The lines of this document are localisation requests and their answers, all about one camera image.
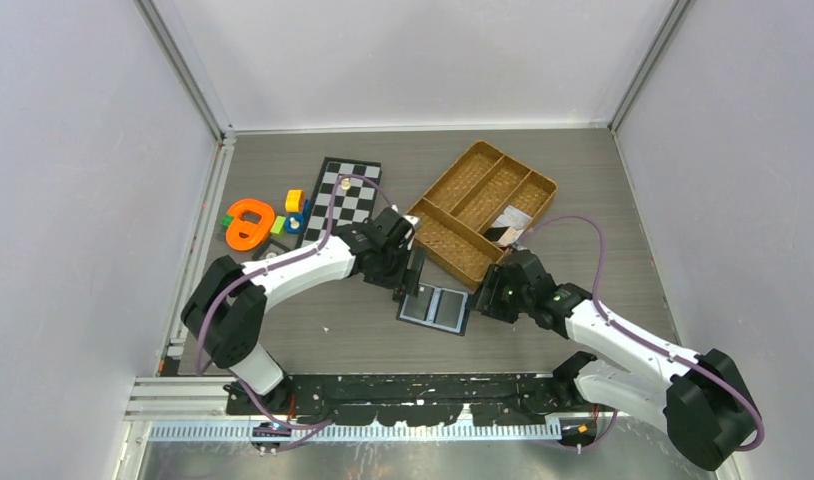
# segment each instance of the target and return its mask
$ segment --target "wood grain surface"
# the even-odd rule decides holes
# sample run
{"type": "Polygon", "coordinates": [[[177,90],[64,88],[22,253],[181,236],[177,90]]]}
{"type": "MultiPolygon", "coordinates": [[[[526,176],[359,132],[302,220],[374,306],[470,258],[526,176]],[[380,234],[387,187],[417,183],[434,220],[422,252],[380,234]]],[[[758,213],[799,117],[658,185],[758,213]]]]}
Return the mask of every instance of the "wood grain surface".
{"type": "MultiPolygon", "coordinates": [[[[557,196],[544,218],[580,213],[595,218],[607,236],[602,300],[623,317],[669,341],[672,321],[651,263],[631,190],[607,130],[501,130],[386,133],[305,133],[238,137],[220,215],[236,200],[253,197],[283,210],[286,192],[311,192],[325,156],[381,162],[382,186],[409,208],[459,156],[486,140],[552,178],[557,196]]],[[[376,208],[384,202],[378,199],[376,208]]],[[[294,236],[276,237],[294,245],[294,236]]],[[[598,238],[588,224],[568,220],[528,240],[555,281],[592,285],[598,238]]],[[[234,252],[213,239],[208,264],[234,252]]],[[[422,281],[464,289],[428,263],[422,281]]],[[[360,278],[331,282],[274,308],[260,341],[288,372],[442,373],[549,372],[581,347],[521,316],[509,325],[473,314],[465,337],[395,319],[390,292],[360,278]]],[[[190,337],[180,373],[194,372],[190,337]]],[[[221,373],[213,368],[211,373],[221,373]]]]}

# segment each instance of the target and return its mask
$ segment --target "chessboard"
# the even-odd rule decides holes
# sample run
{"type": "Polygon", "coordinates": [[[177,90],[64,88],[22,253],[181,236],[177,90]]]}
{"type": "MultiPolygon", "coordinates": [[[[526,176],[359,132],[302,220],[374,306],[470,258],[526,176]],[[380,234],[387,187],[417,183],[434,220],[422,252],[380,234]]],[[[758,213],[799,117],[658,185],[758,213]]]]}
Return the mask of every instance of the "chessboard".
{"type": "MultiPolygon", "coordinates": [[[[327,206],[336,179],[341,173],[362,175],[380,185],[381,164],[347,160],[343,158],[325,157],[316,188],[313,189],[310,201],[312,202],[310,217],[301,235],[298,235],[296,248],[315,243],[325,233],[325,219],[327,206]]],[[[340,225],[362,222],[372,215],[375,208],[377,191],[358,178],[351,178],[351,186],[346,190],[341,185],[336,187],[336,198],[333,203],[334,225],[331,231],[340,225]]]]}

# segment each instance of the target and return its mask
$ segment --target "woven tray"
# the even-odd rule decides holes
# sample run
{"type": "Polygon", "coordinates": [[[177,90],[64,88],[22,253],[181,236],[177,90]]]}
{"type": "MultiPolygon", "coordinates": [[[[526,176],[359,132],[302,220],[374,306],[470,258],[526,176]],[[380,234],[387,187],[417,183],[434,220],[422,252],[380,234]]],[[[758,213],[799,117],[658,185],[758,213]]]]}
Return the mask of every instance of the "woven tray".
{"type": "Polygon", "coordinates": [[[471,289],[505,251],[482,233],[512,205],[534,223],[548,209],[557,184],[486,142],[477,142],[409,211],[421,219],[416,240],[428,256],[471,289]]]}

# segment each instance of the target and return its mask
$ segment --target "yellow toy block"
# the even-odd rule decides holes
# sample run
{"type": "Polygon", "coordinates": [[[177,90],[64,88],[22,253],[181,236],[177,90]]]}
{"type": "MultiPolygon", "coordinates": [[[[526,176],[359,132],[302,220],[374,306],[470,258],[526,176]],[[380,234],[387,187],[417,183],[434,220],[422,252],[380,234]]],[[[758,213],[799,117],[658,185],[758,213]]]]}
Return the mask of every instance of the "yellow toy block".
{"type": "Polygon", "coordinates": [[[283,224],[284,223],[286,223],[286,219],[283,218],[282,216],[278,215],[278,217],[275,219],[275,223],[272,224],[272,230],[269,233],[271,233],[272,235],[281,235],[281,234],[283,234],[283,224]]]}
{"type": "Polygon", "coordinates": [[[290,190],[286,194],[286,213],[301,213],[304,210],[304,190],[290,190]]]}

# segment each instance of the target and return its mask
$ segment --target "lime green block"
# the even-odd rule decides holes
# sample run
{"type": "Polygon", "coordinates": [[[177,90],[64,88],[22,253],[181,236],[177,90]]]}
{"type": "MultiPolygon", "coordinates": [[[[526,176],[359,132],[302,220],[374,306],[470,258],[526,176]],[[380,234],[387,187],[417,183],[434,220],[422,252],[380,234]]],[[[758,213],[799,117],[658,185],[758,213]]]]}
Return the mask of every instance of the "lime green block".
{"type": "Polygon", "coordinates": [[[280,215],[275,218],[275,223],[272,225],[271,234],[272,235],[281,235],[283,233],[283,224],[286,223],[286,219],[281,217],[280,215]]]}

